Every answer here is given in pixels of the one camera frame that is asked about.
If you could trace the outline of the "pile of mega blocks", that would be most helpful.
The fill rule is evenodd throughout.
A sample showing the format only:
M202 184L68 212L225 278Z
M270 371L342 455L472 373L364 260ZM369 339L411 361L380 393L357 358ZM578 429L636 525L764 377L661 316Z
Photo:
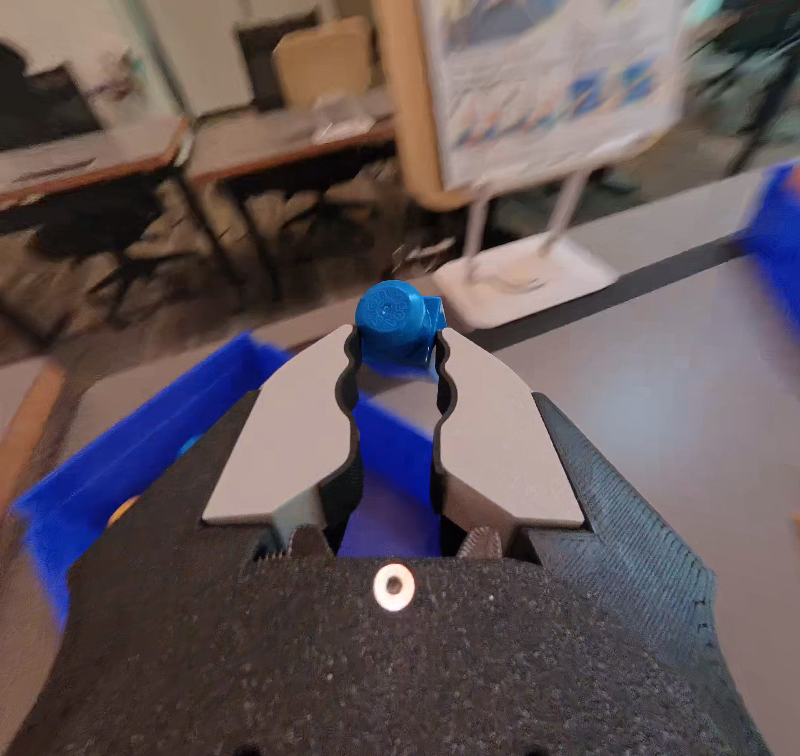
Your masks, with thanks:
M196 442L198 442L203 437L203 434L196 434L193 437L189 438L184 442L181 448L178 450L177 455L175 457L175 461L182 457L187 451L189 451ZM128 498L123 504L121 504L115 512L109 517L105 524L105 529L111 528L120 518L125 515L125 513L131 509L131 507L139 500L141 497L140 494L134 495Z

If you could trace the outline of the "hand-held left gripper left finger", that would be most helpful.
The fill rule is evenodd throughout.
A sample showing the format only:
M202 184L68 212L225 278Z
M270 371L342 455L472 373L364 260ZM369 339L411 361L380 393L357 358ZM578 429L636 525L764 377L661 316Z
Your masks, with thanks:
M288 545L312 525L342 545L363 498L355 325L335 329L291 357L262 385L202 512L212 526L262 524Z

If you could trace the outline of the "blue mega block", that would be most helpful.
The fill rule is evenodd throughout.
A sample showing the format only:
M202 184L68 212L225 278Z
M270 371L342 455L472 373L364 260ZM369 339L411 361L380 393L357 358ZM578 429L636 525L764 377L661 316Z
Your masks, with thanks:
M387 280L364 293L355 311L362 362L391 379L433 379L443 302L408 282Z

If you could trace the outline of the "blue plastic bin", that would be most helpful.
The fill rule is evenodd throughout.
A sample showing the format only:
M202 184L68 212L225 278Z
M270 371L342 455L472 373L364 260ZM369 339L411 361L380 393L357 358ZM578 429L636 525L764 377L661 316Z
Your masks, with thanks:
M246 392L255 391L294 354L246 332L184 371L166 388L99 435L12 505L23 540L62 633L67 575L105 531L112 512L146 491ZM362 394L355 408L366 476L397 500L366 490L343 541L345 557L436 558L440 518L430 502L432 434Z
M799 161L769 168L736 235L785 326L799 338Z

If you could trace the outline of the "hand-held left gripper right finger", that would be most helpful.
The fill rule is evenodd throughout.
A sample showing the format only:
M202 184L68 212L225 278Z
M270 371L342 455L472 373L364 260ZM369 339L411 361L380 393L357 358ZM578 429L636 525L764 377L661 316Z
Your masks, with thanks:
M585 513L525 381L453 328L437 332L435 368L435 513L464 531L580 529Z

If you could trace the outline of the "light wooden box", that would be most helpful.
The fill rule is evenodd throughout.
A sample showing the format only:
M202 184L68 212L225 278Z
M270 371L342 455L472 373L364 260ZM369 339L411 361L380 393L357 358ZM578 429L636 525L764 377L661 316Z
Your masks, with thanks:
M275 47L272 62L286 109L365 95L373 84L370 24L356 15L290 32Z

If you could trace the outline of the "wood-edged side table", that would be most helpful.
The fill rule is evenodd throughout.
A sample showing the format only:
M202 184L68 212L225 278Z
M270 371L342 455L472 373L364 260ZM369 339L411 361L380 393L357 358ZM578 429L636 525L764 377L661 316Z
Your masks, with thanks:
M1 520L21 481L65 384L54 360L34 358L1 368Z

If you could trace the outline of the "wood-edged desk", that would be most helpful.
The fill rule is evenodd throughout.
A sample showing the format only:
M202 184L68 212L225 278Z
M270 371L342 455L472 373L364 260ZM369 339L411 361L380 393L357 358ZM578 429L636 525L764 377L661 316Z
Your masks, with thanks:
M276 256L248 208L251 199L268 192L280 193L285 201L314 194L315 203L278 228L281 249L291 253L295 262L309 262L317 253L361 254L374 243L362 225L378 217L374 203L327 198L331 188L395 156L388 87L372 88L354 102L355 111L365 114L368 127L329 141L315 140L317 117L312 109L246 112L205 125L195 134L186 180L196 191L214 187L233 202L275 301L284 298L282 277Z
M126 327L123 304L137 283L203 258L150 233L188 137L185 119L162 115L2 153L2 240L24 242L25 254L46 262L112 260L86 294L106 293L105 321Z

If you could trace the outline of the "poster board stand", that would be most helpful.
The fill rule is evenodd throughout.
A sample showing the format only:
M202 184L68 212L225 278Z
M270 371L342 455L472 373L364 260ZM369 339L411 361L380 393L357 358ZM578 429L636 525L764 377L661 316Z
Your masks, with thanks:
M432 279L465 328L614 284L566 230L595 171L678 120L685 1L371 1L405 189L467 213Z

